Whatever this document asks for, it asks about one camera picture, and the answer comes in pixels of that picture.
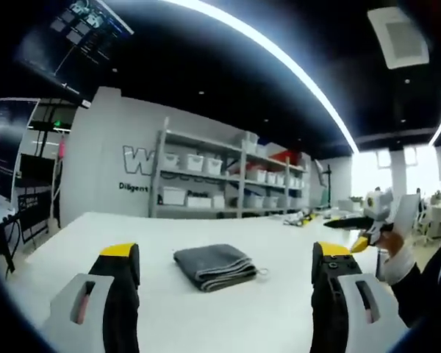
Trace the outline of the person's right hand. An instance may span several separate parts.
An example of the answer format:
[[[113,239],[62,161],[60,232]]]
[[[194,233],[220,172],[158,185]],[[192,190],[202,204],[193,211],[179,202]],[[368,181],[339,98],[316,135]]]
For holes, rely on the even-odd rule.
[[[385,264],[389,262],[402,262],[407,258],[405,240],[397,232],[382,232],[376,245],[387,252]]]

